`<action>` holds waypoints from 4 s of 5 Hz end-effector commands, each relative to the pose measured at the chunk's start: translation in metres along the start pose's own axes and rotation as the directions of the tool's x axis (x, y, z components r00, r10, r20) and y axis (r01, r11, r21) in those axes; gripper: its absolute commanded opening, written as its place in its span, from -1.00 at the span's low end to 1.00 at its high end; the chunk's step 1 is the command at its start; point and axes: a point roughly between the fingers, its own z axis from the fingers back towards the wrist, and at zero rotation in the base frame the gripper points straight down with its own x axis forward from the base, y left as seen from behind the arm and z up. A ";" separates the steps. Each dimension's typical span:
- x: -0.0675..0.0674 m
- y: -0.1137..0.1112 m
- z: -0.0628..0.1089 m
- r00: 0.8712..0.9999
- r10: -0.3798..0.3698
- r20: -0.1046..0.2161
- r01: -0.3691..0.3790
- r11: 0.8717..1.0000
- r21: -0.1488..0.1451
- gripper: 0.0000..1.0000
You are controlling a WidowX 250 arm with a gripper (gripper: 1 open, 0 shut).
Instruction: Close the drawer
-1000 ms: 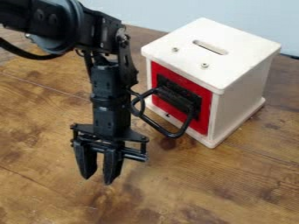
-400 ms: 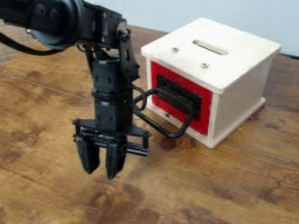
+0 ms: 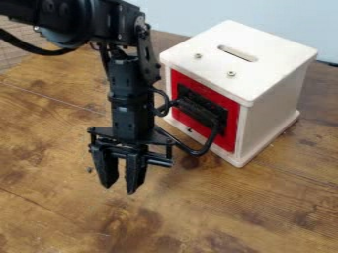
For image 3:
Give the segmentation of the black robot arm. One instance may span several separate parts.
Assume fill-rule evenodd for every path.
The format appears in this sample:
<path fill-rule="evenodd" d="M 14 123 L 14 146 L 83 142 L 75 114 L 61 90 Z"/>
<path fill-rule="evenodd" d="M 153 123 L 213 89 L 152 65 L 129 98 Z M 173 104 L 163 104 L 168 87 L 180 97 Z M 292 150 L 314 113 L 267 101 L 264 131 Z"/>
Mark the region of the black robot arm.
<path fill-rule="evenodd" d="M 155 117 L 167 111 L 155 106 L 161 66 L 145 14 L 124 0 L 0 0 L 0 15 L 37 28 L 59 46 L 41 49 L 0 29 L 0 40 L 33 54 L 57 56 L 89 42 L 97 45 L 109 82 L 112 126 L 88 129 L 88 151 L 104 187 L 119 178 L 117 161 L 125 161 L 127 192 L 135 193 L 148 166 L 172 165 L 168 152 L 149 150 L 152 144 L 169 147 L 171 143 L 155 125 Z"/>

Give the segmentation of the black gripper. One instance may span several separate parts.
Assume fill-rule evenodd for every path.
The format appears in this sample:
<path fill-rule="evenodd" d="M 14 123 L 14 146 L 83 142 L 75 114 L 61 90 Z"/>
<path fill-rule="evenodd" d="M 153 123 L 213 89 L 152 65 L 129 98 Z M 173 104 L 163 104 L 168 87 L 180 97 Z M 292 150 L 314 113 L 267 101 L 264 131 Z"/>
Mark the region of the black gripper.
<path fill-rule="evenodd" d="M 163 167 L 172 166 L 171 149 L 172 140 L 165 137 L 157 128 L 141 137 L 120 140 L 108 126 L 92 126 L 87 129 L 91 136 L 88 152 L 92 156 L 93 166 L 101 186 L 108 189 L 119 178 L 117 158 L 125 159 L 127 193 L 133 194 L 145 182 L 148 164 Z M 165 153 L 147 151 L 151 145 L 163 146 Z"/>

